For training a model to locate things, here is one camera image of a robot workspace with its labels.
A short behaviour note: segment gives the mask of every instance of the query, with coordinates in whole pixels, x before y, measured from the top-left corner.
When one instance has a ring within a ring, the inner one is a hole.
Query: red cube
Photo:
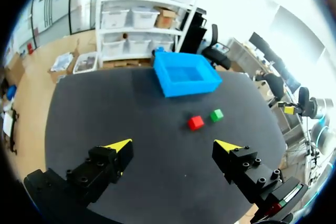
[[[188,125],[192,131],[198,130],[199,128],[203,127],[204,122],[200,115],[194,116],[188,121]]]

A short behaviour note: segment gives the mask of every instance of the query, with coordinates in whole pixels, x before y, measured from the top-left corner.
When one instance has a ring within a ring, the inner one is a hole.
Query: black table
[[[57,84],[46,127],[46,164],[65,178],[96,145],[133,139],[134,158],[118,184],[88,208],[130,223],[232,224],[251,207],[212,160],[214,139],[253,146],[276,169],[285,141],[275,116],[243,74],[220,72],[213,93],[165,98],[153,69],[67,76]],[[221,109],[224,119],[209,115]],[[201,115],[195,132],[187,120]]]

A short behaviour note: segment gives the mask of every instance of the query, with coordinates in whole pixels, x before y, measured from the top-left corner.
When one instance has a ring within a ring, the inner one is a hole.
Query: office chair
[[[223,44],[218,43],[217,40],[218,27],[216,24],[212,24],[212,40],[210,45],[202,51],[202,55],[211,61],[211,66],[213,66],[213,68],[215,68],[215,64],[217,64],[219,66],[222,66],[226,70],[229,70],[231,67],[231,61],[225,56],[225,54],[213,48],[215,44],[220,44],[224,46]]]

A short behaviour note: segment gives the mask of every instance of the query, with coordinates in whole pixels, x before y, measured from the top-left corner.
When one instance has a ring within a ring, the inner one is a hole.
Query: paper
[[[12,125],[13,125],[13,118],[8,113],[6,113],[2,129],[5,132],[5,134],[9,137],[11,137]]]

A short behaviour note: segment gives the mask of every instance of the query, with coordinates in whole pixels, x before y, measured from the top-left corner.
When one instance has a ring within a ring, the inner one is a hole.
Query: glass wall
[[[95,28],[96,0],[30,0],[13,31],[21,53]]]
[[[36,47],[70,35],[69,0],[34,0],[33,29]]]
[[[96,0],[70,0],[71,32],[95,28]]]

